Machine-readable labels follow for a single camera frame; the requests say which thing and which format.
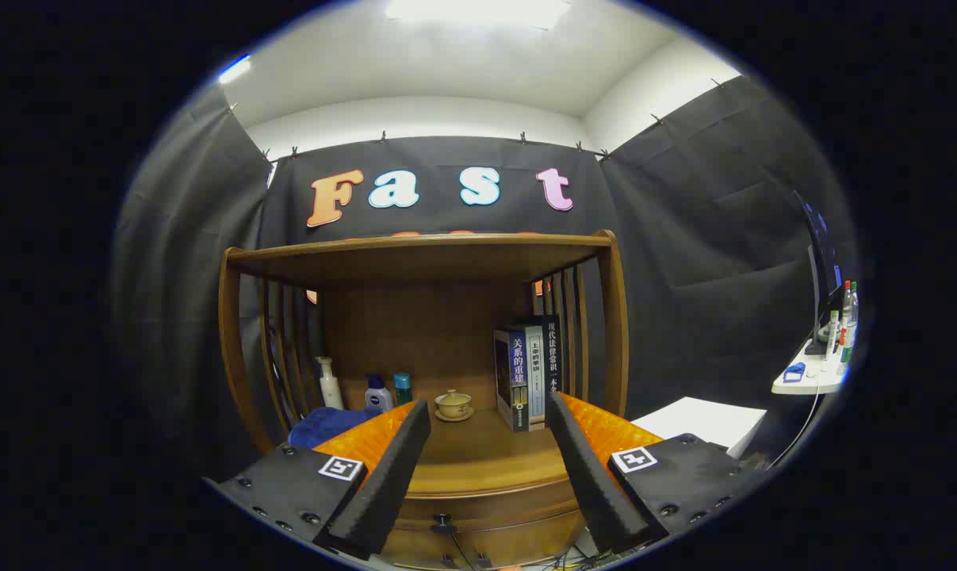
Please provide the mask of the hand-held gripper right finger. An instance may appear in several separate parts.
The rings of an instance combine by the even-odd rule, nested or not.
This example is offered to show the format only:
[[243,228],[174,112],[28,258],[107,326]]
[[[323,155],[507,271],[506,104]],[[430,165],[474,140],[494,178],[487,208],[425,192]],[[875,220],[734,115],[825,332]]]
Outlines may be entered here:
[[601,552],[619,554],[684,534],[764,477],[695,434],[664,439],[566,393],[546,399],[545,423]]

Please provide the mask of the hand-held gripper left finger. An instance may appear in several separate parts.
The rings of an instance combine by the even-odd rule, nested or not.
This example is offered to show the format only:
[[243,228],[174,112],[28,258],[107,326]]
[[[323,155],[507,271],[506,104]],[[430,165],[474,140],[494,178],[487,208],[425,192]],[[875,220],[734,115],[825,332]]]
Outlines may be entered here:
[[314,448],[279,445],[210,489],[257,523],[318,552],[367,560],[384,549],[431,433],[424,399]]

